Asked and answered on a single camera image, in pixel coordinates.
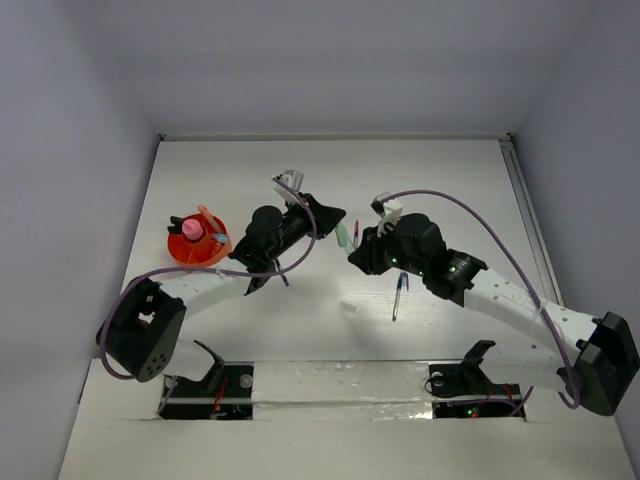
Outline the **black green-capped highlighter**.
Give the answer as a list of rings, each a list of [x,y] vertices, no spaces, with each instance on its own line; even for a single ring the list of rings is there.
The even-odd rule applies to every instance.
[[[171,216],[169,218],[170,224],[167,226],[167,231],[172,235],[181,235],[183,233],[183,224],[185,219],[182,217]]]

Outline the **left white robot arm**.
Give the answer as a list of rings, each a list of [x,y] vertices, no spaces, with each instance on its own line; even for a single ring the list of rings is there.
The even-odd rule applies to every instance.
[[[261,206],[233,251],[212,268],[164,268],[134,278],[96,335],[105,370],[121,380],[181,377],[201,395],[221,383],[222,359],[201,342],[181,340],[184,322],[221,302],[242,298],[280,275],[279,257],[304,238],[330,235],[345,217],[310,194],[286,210]]]

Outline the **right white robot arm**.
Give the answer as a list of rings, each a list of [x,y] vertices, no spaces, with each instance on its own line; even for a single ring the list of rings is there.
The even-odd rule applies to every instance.
[[[437,398],[484,397],[512,384],[563,393],[594,414],[611,416],[639,371],[639,353],[623,317],[596,317],[534,300],[485,262],[447,247],[424,214],[404,215],[384,233],[365,229],[348,260],[366,275],[391,269],[414,275],[436,297],[528,337],[529,347],[514,355],[494,340],[480,339],[460,360],[432,365],[425,388]]]

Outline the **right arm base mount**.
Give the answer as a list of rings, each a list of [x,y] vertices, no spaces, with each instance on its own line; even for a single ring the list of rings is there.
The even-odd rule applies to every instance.
[[[493,383],[481,370],[493,340],[478,341],[461,360],[429,365],[424,390],[432,398],[435,419],[524,418],[517,384]]]

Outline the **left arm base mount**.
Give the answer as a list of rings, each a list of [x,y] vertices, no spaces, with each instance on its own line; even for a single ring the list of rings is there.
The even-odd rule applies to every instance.
[[[253,418],[252,362],[228,363],[199,341],[182,342],[166,376],[157,414],[164,420],[250,420]]]

